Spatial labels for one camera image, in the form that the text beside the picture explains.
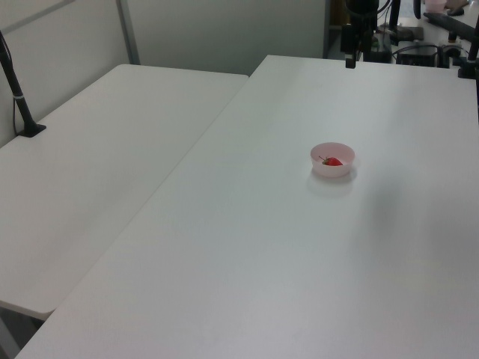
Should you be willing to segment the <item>Franka gripper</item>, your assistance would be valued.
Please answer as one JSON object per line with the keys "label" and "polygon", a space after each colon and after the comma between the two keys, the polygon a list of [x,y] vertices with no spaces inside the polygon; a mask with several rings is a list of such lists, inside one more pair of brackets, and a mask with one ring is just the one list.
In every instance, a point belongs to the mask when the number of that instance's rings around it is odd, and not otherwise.
{"label": "Franka gripper", "polygon": [[[363,25],[361,30],[361,51],[370,52],[373,47],[376,30],[378,1],[346,0],[345,9],[352,25]],[[356,68],[356,33],[351,24],[342,26],[342,52],[345,55],[346,68]]]}

